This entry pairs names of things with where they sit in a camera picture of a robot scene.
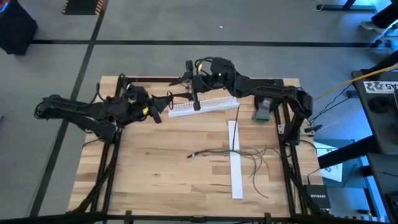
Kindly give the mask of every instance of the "yellow cable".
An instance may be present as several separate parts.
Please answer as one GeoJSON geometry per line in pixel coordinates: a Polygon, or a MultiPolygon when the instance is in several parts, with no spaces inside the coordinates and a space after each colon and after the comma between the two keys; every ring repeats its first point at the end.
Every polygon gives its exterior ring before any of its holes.
{"type": "Polygon", "coordinates": [[[326,96],[327,94],[329,94],[329,93],[331,93],[331,92],[337,90],[338,88],[340,88],[340,87],[342,87],[342,86],[344,86],[344,85],[353,83],[353,82],[358,81],[358,80],[361,80],[361,79],[363,79],[363,78],[371,77],[372,75],[377,75],[378,73],[390,71],[390,70],[397,69],[397,68],[398,68],[398,65],[394,65],[394,66],[390,66],[390,67],[387,67],[387,68],[383,68],[383,69],[380,69],[380,70],[371,72],[371,73],[366,74],[366,75],[361,75],[360,77],[353,78],[352,80],[345,81],[345,82],[343,82],[342,84],[337,85],[337,86],[331,88],[330,90],[326,91],[324,94],[322,94],[322,95],[320,95],[320,96],[314,98],[313,100],[314,100],[314,101],[315,101],[315,100],[319,100],[320,98],[326,96]]]}

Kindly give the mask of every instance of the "blue light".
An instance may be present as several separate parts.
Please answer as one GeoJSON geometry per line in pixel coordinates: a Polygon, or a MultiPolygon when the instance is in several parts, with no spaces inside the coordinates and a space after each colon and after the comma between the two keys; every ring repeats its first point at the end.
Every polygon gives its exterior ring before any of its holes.
{"type": "Polygon", "coordinates": [[[0,9],[0,12],[4,12],[8,6],[9,2],[4,3],[4,5],[2,6],[2,8],[0,9]]]}

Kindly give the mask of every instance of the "desk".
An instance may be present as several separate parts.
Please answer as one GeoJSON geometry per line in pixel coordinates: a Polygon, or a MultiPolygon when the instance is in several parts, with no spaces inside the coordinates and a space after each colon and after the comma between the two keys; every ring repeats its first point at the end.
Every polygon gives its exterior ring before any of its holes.
{"type": "Polygon", "coordinates": [[[398,156],[368,154],[368,160],[390,222],[397,223],[398,217],[393,215],[394,212],[388,205],[386,195],[398,192],[398,177],[386,175],[383,172],[393,175],[398,174],[398,156]]]}
{"type": "MultiPolygon", "coordinates": [[[[140,78],[137,78],[136,85],[144,86],[149,94],[163,96],[167,90],[185,92],[181,85],[168,86],[166,82],[157,82],[162,79],[159,77],[153,82],[148,82],[147,77],[140,78]]],[[[102,77],[100,93],[104,97],[113,96],[116,82],[117,77],[102,77]]],[[[284,79],[284,83],[298,86],[299,80],[284,79]]],[[[199,99],[225,96],[230,96],[226,90],[215,90],[199,94],[199,99]]],[[[176,104],[186,102],[186,99],[175,99],[176,104]]],[[[268,123],[255,123],[251,119],[253,97],[241,98],[239,102],[241,149],[254,147],[262,150],[267,145],[279,152],[273,114],[268,123]]],[[[248,178],[253,170],[252,160],[241,158],[244,198],[233,200],[229,156],[187,159],[188,155],[202,149],[228,148],[227,120],[235,120],[236,109],[178,118],[169,118],[167,112],[168,109],[161,114],[161,124],[147,118],[123,130],[109,214],[124,215],[126,210],[131,210],[135,215],[263,217],[264,212],[269,212],[273,217],[290,216],[282,164],[274,151],[266,151],[264,155],[269,170],[262,166],[256,174],[258,190],[269,198],[257,194],[252,179],[248,178]]],[[[93,139],[95,136],[89,134],[86,142],[93,139]]],[[[312,138],[303,139],[313,142],[312,138]]],[[[69,209],[77,207],[94,186],[102,150],[102,142],[88,144],[83,149],[69,209]]],[[[318,169],[316,152],[303,142],[297,146],[297,154],[302,179],[307,181],[307,175],[318,169]]],[[[310,181],[322,184],[320,172],[312,174],[310,181]]],[[[299,204],[298,193],[295,195],[296,204],[299,204]]]]}
{"type": "MultiPolygon", "coordinates": [[[[353,72],[353,77],[360,75],[362,75],[361,72],[353,72]]],[[[398,82],[398,73],[384,72],[381,74],[379,81],[398,82]]],[[[396,120],[396,111],[390,110],[387,113],[375,113],[368,106],[368,100],[375,96],[387,96],[393,100],[394,95],[366,93],[362,80],[355,82],[354,86],[358,92],[373,135],[319,157],[318,160],[321,168],[333,166],[359,156],[365,156],[367,153],[398,155],[398,145],[391,141],[389,133],[389,126],[396,120]]]]}

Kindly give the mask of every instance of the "black box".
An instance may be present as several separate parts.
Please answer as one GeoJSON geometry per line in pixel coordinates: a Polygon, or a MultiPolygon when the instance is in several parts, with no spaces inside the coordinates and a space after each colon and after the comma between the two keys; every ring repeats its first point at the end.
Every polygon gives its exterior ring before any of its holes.
{"type": "Polygon", "coordinates": [[[324,185],[306,185],[305,188],[312,201],[318,205],[320,209],[330,209],[328,191],[324,185]]]}
{"type": "Polygon", "coordinates": [[[0,13],[0,47],[7,54],[24,55],[36,30],[36,21],[17,0],[0,13]]]}

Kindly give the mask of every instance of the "wooden table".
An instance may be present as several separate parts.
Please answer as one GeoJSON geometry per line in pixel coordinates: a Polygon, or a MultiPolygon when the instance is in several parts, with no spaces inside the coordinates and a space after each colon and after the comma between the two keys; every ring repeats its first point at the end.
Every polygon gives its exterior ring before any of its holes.
{"type": "MultiPolygon", "coordinates": [[[[101,94],[113,96],[117,77],[102,77],[101,94]]],[[[296,78],[284,79],[285,85],[299,86],[296,78]]],[[[156,96],[167,90],[185,92],[181,85],[168,83],[136,83],[156,96]]],[[[226,90],[200,94],[200,100],[230,96],[226,90]]],[[[252,118],[253,97],[239,99],[239,142],[241,150],[266,147],[279,152],[279,142],[273,113],[268,123],[256,123],[252,118]]],[[[186,103],[176,98],[175,103],[186,103]]],[[[118,164],[113,184],[109,214],[124,215],[131,210],[135,215],[179,215],[219,217],[289,217],[282,163],[276,152],[267,150],[263,165],[256,174],[256,187],[268,196],[260,196],[253,187],[254,163],[241,158],[243,175],[242,200],[231,199],[229,156],[209,155],[187,159],[193,152],[211,148],[228,148],[228,120],[235,120],[236,109],[169,118],[168,108],[162,113],[162,123],[155,124],[148,117],[144,122],[127,126],[122,133],[118,164]]],[[[92,134],[86,141],[94,140],[92,134]]],[[[312,138],[302,137],[308,141],[312,138]]],[[[95,184],[102,142],[88,144],[81,154],[69,209],[75,208],[95,184]]],[[[297,146],[302,179],[319,168],[314,148],[302,142],[297,146]]],[[[312,184],[322,184],[320,172],[311,176],[312,184]]],[[[299,204],[297,192],[296,203],[299,204]]]]}

